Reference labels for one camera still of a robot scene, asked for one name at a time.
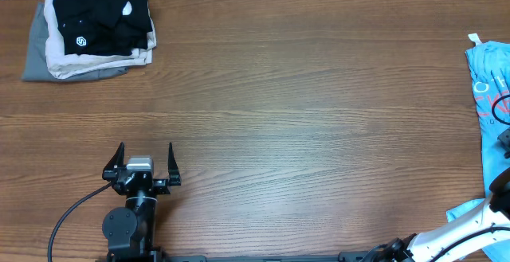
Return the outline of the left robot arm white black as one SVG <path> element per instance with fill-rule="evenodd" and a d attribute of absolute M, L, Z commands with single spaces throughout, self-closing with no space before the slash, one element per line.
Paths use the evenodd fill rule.
<path fill-rule="evenodd" d="M 160 247 L 154 246 L 155 215 L 158 197 L 169 195 L 171 187 L 181 184 L 172 145 L 168 146 L 167 178 L 154 177 L 150 156 L 124 160 L 121 143 L 103 169 L 102 179 L 125 197 L 125 206 L 111 210 L 104 218 L 102 231 L 108 240 L 108 261 L 169 261 Z"/>

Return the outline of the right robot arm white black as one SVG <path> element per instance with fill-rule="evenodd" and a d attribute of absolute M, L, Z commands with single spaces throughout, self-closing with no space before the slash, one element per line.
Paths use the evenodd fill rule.
<path fill-rule="evenodd" d="M 374 261 L 455 261 L 492 244 L 509 241 L 509 169 L 500 172 L 488 196 L 442 227 L 395 239 Z"/>

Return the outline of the light blue printed t-shirt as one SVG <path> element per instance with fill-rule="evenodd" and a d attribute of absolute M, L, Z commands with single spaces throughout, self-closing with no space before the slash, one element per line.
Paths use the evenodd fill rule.
<path fill-rule="evenodd" d="M 481 129 L 484 193 L 488 195 L 492 181 L 509 168 L 497 139 L 509 128 L 509 44 L 483 42 L 476 33 L 471 33 L 469 39 L 474 46 L 465 55 Z"/>

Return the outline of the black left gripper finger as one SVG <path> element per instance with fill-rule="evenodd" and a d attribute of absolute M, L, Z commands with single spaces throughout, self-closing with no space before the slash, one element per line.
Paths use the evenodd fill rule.
<path fill-rule="evenodd" d="M 169 146 L 168 146 L 167 166 L 168 166 L 168 174 L 169 174 L 169 178 L 168 178 L 169 184 L 171 186 L 180 186 L 182 183 L 182 180 L 181 180 L 181 175 L 179 172 L 179 167 L 175 160 L 175 154 L 173 152 L 172 143 L 169 143 Z"/>
<path fill-rule="evenodd" d="M 115 181 L 118 176 L 119 172 L 124 168 L 124 149 L 125 144 L 124 142 L 121 142 L 116 149 L 115 154 L 112 156 L 112 158 L 108 161 L 106 166 L 103 169 L 102 173 L 102 179 L 107 182 Z"/>

